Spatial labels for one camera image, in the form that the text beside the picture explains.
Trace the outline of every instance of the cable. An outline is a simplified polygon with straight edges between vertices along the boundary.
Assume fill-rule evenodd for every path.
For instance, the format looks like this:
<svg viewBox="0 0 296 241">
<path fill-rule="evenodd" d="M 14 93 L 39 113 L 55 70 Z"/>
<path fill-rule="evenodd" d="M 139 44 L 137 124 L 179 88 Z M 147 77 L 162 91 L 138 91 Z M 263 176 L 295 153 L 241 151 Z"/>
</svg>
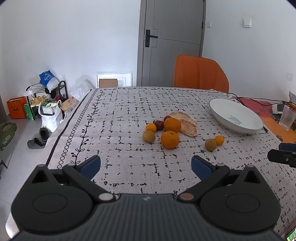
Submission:
<svg viewBox="0 0 296 241">
<path fill-rule="evenodd" d="M 288 104 L 288 103 L 292 103 L 292 104 L 294 104 L 294 105 L 296 106 L 296 104 L 293 103 L 293 102 L 286 102 L 286 101 L 282 101 L 282 100 L 272 100 L 272 99 L 265 99 L 265 98 L 249 98 L 249 97 L 242 97 L 242 96 L 238 97 L 235 93 L 231 93 L 231 92 L 229 92 L 229 93 L 227 93 L 227 94 L 235 95 L 236 98 L 237 98 L 237 100 L 238 100 L 240 103 L 242 103 L 244 106 L 246 106 L 246 105 L 241 101 L 240 98 L 245 98 L 245 99 L 253 100 L 253 101 L 255 101 L 255 102 L 257 102 L 258 104 L 261 104 L 261 105 L 263 105 L 263 106 L 271 106 L 271 105 L 274 105 L 274 104 L 263 104 L 263 103 L 260 103 L 259 101 L 254 100 L 254 99 L 263 99 L 263 100 L 270 100 L 270 101 L 278 101 L 278 102 L 279 102 L 279 103 L 275 103 L 275 104 Z"/>
</svg>

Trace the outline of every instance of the clear plastic cup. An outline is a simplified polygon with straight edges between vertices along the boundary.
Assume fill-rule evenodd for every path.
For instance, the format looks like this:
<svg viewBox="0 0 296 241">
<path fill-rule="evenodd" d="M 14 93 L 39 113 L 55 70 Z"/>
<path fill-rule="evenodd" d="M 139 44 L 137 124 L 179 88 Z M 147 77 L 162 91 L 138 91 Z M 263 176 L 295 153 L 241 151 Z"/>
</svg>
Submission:
<svg viewBox="0 0 296 241">
<path fill-rule="evenodd" d="M 296 112 L 291 106 L 285 105 L 279 125 L 288 131 L 296 118 Z"/>
</svg>

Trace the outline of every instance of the bag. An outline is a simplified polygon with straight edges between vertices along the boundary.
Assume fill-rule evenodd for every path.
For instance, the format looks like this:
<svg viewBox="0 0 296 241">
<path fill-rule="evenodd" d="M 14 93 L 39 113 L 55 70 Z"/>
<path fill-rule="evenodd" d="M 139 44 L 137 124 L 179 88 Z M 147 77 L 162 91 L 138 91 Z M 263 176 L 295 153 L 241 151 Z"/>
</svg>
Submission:
<svg viewBox="0 0 296 241">
<path fill-rule="evenodd" d="M 48 88 L 49 91 L 54 90 L 58 85 L 59 81 L 57 80 L 56 77 L 49 71 L 43 72 L 42 74 L 39 75 L 40 77 L 40 83 Z"/>
<path fill-rule="evenodd" d="M 54 115 L 44 115 L 40 111 L 40 106 L 38 107 L 38 113 L 42 118 L 42 127 L 48 129 L 49 132 L 54 132 L 63 120 L 61 106 L 62 102 L 59 100 Z"/>
<path fill-rule="evenodd" d="M 70 96 L 73 96 L 80 102 L 91 91 L 91 89 L 92 86 L 84 80 L 70 93 Z"/>
</svg>

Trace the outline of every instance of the floor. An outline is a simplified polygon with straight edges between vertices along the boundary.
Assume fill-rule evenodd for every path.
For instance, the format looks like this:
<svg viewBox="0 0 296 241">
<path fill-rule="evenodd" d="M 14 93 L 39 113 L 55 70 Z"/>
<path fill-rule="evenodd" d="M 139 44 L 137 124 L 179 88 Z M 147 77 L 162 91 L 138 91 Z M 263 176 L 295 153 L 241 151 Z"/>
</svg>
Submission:
<svg viewBox="0 0 296 241">
<path fill-rule="evenodd" d="M 8 166 L 8 169 L 0 167 L 0 241 L 10 239 L 5 230 L 10 206 L 23 183 L 39 164 L 38 156 L 43 150 L 27 147 L 27 141 L 38 136 L 41 119 L 9 121 L 17 124 L 17 130 L 11 142 L 0 151 L 0 159 Z"/>
</svg>

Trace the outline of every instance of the orange box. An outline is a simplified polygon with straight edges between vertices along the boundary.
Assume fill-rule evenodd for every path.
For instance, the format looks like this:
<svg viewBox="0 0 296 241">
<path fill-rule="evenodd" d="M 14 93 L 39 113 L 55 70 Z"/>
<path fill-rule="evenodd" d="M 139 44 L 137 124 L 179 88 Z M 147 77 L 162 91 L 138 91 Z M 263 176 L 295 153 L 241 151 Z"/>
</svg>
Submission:
<svg viewBox="0 0 296 241">
<path fill-rule="evenodd" d="M 27 118 L 24 109 L 24 104 L 27 103 L 26 97 L 10 99 L 7 101 L 7 106 L 12 119 L 25 119 Z"/>
</svg>

